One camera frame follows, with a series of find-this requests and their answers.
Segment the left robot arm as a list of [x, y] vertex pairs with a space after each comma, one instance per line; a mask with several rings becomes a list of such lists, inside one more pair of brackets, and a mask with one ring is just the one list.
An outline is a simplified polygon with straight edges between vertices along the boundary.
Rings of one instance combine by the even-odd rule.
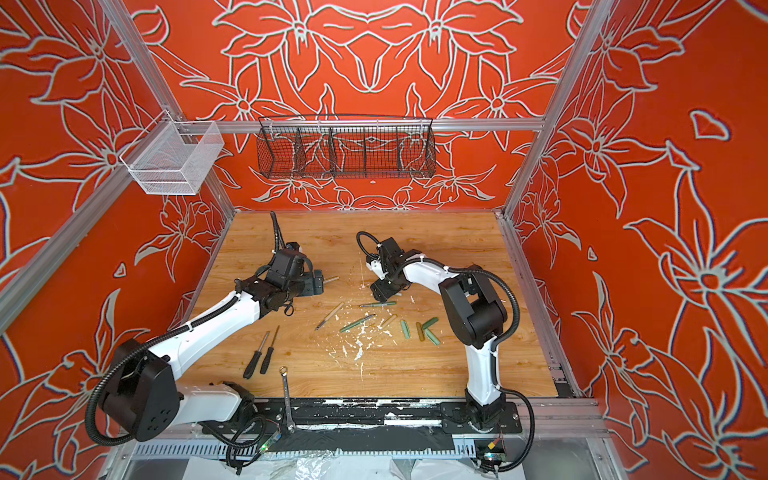
[[179, 327], [141, 343], [120, 344], [106, 373], [94, 387], [84, 414], [90, 440], [118, 446], [151, 440], [171, 426], [200, 424], [220, 442], [239, 441], [224, 428], [247, 429], [256, 421], [254, 397], [236, 383], [204, 387], [177, 382], [204, 355], [272, 312], [293, 312], [297, 297], [323, 293], [323, 276], [296, 242], [285, 241], [277, 215], [270, 215], [274, 246], [270, 261], [220, 302]]

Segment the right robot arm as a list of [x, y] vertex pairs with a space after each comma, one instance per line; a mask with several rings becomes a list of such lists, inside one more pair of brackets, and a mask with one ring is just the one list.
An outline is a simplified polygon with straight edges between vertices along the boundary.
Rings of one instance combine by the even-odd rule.
[[477, 265], [447, 266], [420, 251], [405, 251], [392, 238], [378, 240], [356, 233], [366, 266], [377, 279], [370, 286], [380, 303], [410, 286], [423, 286], [440, 295], [448, 323], [465, 346], [468, 382], [464, 422], [481, 432], [501, 419], [506, 393], [500, 383], [499, 345], [520, 325], [520, 306], [509, 286]]

